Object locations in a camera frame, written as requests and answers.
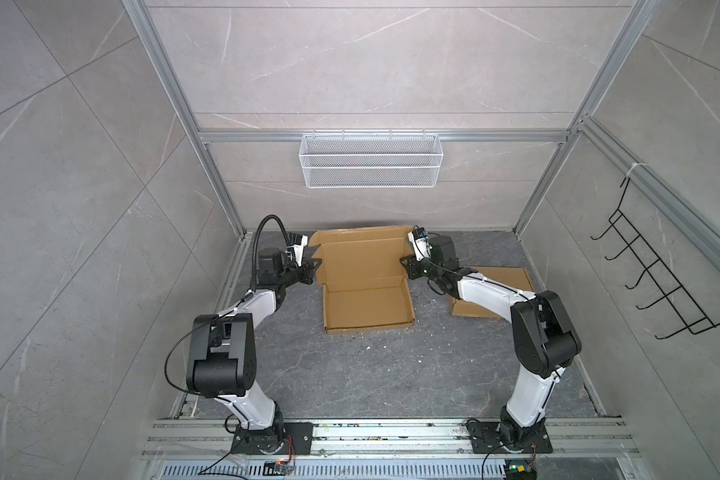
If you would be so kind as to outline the cardboard stack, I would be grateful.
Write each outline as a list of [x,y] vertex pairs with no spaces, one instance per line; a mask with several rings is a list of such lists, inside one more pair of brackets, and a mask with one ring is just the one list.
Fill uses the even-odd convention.
[[329,334],[406,328],[415,321],[408,276],[409,226],[316,232],[309,245],[321,261],[324,328]]

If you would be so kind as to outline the brown cardboard box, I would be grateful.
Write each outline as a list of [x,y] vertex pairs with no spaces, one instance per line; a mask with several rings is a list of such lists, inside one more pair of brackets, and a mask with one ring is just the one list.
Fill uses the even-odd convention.
[[476,267],[476,270],[457,283],[459,299],[450,300],[454,317],[510,321],[512,305],[536,296],[524,268]]

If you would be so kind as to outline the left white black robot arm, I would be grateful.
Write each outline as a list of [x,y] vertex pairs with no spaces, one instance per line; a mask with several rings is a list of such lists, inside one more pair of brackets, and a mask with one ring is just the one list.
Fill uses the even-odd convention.
[[256,380],[255,328],[281,307],[289,287],[314,281],[321,261],[306,259],[306,247],[303,236],[284,250],[259,251],[253,286],[236,305],[197,317],[189,335],[187,390],[225,405],[254,437],[282,440],[285,435],[279,406]]

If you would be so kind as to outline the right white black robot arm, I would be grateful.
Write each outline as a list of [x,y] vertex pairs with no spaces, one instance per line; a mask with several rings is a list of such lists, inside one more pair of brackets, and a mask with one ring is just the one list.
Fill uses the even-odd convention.
[[439,294],[483,307],[512,326],[520,362],[512,395],[500,413],[498,434],[508,449],[541,432],[546,407],[582,343],[558,294],[534,293],[462,266],[449,236],[428,237],[419,226],[408,233],[413,253],[400,259],[409,279],[426,278]]

